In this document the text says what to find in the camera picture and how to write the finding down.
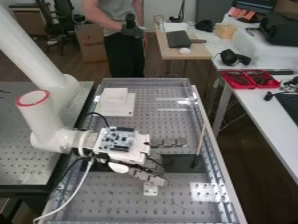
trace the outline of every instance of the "person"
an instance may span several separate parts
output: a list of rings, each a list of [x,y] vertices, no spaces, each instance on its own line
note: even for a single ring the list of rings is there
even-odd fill
[[[104,45],[112,77],[144,77],[147,39],[139,26],[127,28],[128,14],[144,26],[141,0],[84,0],[87,20],[104,28]]]

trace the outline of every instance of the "red box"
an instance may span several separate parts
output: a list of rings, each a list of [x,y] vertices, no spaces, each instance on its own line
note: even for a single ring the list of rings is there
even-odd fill
[[[280,88],[281,83],[272,77],[272,75],[263,71],[263,70],[248,70],[244,71],[245,75],[252,79],[252,81],[256,83],[256,87],[260,89],[277,89]],[[264,84],[259,82],[259,79],[263,78],[264,80],[268,80]]]
[[[243,71],[223,71],[221,76],[233,89],[256,89],[256,83]]]

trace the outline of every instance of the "gray shirt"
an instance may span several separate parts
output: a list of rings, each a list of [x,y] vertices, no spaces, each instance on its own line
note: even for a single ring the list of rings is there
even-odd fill
[[[125,17],[129,13],[136,15],[133,0],[99,0],[99,7],[112,20],[122,23],[125,22]],[[115,33],[116,31],[114,30],[104,30],[106,36]]]

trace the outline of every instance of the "office chair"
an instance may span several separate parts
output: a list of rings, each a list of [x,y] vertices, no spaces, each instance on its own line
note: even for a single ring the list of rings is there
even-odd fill
[[[59,47],[60,55],[64,55],[64,46],[67,43],[71,43],[76,48],[79,48],[75,27],[79,21],[74,20],[74,6],[70,0],[55,1],[55,11],[50,11],[50,5],[44,0],[36,0],[36,4],[40,8],[46,19],[46,33],[51,37],[46,51],[50,52],[50,49],[55,46]]]

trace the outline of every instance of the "white robotic arm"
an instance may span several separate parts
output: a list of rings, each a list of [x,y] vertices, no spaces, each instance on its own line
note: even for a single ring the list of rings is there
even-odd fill
[[[0,49],[40,88],[16,102],[32,129],[34,147],[67,154],[76,148],[80,156],[108,163],[114,171],[163,186],[161,156],[151,152],[149,135],[118,127],[100,133],[64,127],[59,113],[79,92],[79,82],[59,71],[2,5],[0,33]]]

